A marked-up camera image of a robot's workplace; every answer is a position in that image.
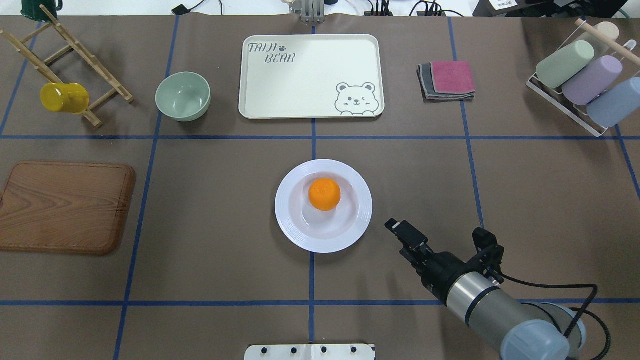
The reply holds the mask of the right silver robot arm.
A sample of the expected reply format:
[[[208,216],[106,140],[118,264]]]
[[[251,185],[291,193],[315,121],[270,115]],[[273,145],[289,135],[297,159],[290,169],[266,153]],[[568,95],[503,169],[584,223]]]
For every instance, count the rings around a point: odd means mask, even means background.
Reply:
[[[385,227],[402,244],[400,254],[425,289],[502,360],[578,360],[586,343],[578,311],[550,302],[521,303],[505,292],[505,249],[494,234],[476,228],[471,236],[477,253],[464,262],[448,251],[433,251],[407,221],[391,218]]]

